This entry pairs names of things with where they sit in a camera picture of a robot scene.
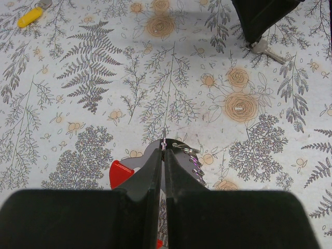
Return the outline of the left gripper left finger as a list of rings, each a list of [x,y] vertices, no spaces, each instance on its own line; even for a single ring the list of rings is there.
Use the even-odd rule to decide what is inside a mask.
[[[1,208],[1,248],[156,248],[162,151],[113,190],[28,189]]]

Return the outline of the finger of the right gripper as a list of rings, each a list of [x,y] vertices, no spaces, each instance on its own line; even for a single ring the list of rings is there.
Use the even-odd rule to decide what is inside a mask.
[[[302,1],[293,0],[233,0],[238,22],[230,27],[245,48],[253,48],[265,31],[296,9]]]

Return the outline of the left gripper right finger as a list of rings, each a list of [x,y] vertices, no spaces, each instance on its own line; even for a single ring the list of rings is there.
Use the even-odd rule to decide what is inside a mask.
[[[184,237],[169,248],[318,248],[300,201],[290,192],[191,192],[181,200]]]

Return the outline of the orange tag key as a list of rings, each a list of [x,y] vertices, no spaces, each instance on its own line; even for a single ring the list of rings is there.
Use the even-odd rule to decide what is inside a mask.
[[[261,39],[253,44],[249,44],[248,47],[255,54],[265,54],[282,65],[286,63],[286,60],[282,56],[277,55],[271,50],[268,46],[268,42],[264,39]]]

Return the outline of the red grey key organizer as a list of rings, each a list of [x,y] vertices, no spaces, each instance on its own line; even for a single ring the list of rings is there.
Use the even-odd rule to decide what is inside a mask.
[[[140,248],[157,248],[160,193],[165,193],[169,246],[178,245],[185,236],[186,223],[181,200],[191,192],[207,190],[199,151],[189,145],[163,137],[152,142],[141,157],[115,160],[110,166],[109,182],[119,192],[122,234],[120,248],[132,242]]]

